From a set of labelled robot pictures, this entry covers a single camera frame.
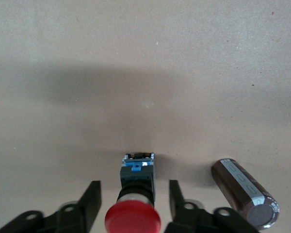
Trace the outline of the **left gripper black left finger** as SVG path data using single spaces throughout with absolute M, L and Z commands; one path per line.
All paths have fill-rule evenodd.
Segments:
M 78 201 L 67 202 L 50 216 L 30 210 L 0 228 L 0 233 L 88 233 L 101 207 L 101 181 L 92 181 Z

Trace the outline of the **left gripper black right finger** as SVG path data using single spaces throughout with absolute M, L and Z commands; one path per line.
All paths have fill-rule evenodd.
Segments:
M 166 233 L 257 233 L 249 222 L 228 207 L 209 213 L 183 197 L 177 180 L 169 181 L 169 204 L 172 221 Z

